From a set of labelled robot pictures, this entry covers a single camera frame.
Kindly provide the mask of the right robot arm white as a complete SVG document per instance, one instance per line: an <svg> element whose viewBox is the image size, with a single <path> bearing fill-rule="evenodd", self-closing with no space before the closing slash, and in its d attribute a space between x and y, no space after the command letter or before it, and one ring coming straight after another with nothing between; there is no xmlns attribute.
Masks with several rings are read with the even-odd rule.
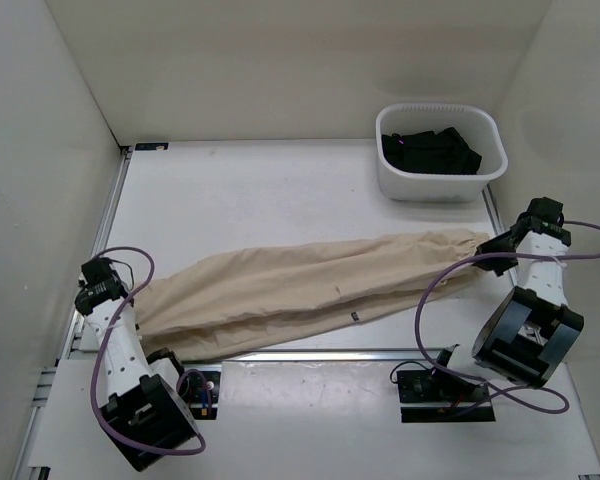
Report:
<svg viewBox="0 0 600 480"><path fill-rule="evenodd" d="M474 265L501 276L519 267L518 283L480 330L471 350L477 366L515 385L539 389L552 376L584 327L563 289L563 266L571 233L563 228L563 204L534 198L505 233L480 244L478 255L522 252L548 256L546 262L489 258Z"/></svg>

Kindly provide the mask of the white plastic basket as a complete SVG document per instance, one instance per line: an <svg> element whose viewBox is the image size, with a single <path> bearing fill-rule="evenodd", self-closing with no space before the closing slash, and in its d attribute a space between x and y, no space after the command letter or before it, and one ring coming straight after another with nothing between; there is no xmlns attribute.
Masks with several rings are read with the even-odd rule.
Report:
<svg viewBox="0 0 600 480"><path fill-rule="evenodd" d="M443 175L401 171L385 158L384 134L416 134L455 128L468 146L482 156L474 175ZM484 110L462 104L408 102L385 107L375 121L376 172L381 192L389 199L410 202L466 203L502 177L509 162L498 126Z"/></svg>

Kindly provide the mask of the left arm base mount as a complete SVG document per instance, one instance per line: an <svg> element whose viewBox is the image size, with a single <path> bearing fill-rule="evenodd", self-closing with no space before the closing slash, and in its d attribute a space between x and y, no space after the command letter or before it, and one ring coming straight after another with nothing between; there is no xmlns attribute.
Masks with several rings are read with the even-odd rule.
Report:
<svg viewBox="0 0 600 480"><path fill-rule="evenodd" d="M216 420L222 370L219 364L190 365L179 380L178 394L196 420Z"/></svg>

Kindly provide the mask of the aluminium front rail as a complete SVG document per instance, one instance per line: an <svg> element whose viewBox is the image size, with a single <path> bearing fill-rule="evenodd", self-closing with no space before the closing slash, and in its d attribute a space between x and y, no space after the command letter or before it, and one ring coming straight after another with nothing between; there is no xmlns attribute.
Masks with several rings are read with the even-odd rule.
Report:
<svg viewBox="0 0 600 480"><path fill-rule="evenodd" d="M426 361L424 357L414 349L381 349L381 350L346 350L346 349L321 349L321 350L282 350L269 349L241 354L231 358L202 360L202 361L183 361L185 370L194 367L202 367L202 370L221 370L225 362L246 362L246 363L324 363L324 362L381 362L391 365L402 361L412 360L425 366L430 366L431 362ZM44 367L40 373L34 397L31 403L32 408L42 408L46 405L50 396L52 384L57 371L56 367Z"/></svg>

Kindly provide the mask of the black trousers in basket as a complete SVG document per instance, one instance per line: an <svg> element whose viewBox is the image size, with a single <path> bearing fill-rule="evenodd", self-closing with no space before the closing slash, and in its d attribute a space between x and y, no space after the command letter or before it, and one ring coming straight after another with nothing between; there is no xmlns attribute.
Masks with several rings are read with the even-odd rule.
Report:
<svg viewBox="0 0 600 480"><path fill-rule="evenodd" d="M482 156L453 127L411 135L381 135L385 160L411 174L476 175Z"/></svg>

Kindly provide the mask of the dark corner sticker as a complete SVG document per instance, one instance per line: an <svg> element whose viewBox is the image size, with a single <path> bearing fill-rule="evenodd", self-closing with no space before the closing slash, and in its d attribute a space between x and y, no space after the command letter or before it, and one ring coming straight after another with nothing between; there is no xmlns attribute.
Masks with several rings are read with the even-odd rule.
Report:
<svg viewBox="0 0 600 480"><path fill-rule="evenodd" d="M134 146L135 151L165 151L168 148L168 142L140 142Z"/></svg>

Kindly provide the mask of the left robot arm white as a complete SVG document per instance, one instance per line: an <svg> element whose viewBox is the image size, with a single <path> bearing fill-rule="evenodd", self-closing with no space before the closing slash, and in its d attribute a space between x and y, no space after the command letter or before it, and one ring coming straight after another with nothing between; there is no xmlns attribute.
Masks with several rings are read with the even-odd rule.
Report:
<svg viewBox="0 0 600 480"><path fill-rule="evenodd" d="M175 354L163 348L147 356L141 346L130 289L107 257L81 266L76 310L91 327L102 356L94 388L97 412L117 434L114 445L138 472L161 456L125 444L121 436L146 446L173 450L194 438L197 427L182 399L190 377Z"/></svg>

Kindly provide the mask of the beige trousers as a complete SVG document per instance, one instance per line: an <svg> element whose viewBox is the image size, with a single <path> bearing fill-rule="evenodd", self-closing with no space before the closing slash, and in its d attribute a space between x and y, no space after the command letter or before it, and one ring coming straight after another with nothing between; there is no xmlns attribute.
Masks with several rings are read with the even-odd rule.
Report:
<svg viewBox="0 0 600 480"><path fill-rule="evenodd" d="M213 255L136 296L141 343L207 360L378 320L415 307L488 238L445 229Z"/></svg>

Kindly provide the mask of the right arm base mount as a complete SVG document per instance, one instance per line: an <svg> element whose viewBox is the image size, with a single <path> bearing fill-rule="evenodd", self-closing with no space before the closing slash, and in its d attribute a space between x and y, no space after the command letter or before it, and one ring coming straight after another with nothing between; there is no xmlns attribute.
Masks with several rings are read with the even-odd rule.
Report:
<svg viewBox="0 0 600 480"><path fill-rule="evenodd" d="M417 360L397 364L389 380L397 387L402 423L495 421L489 389L485 386L468 383Z"/></svg>

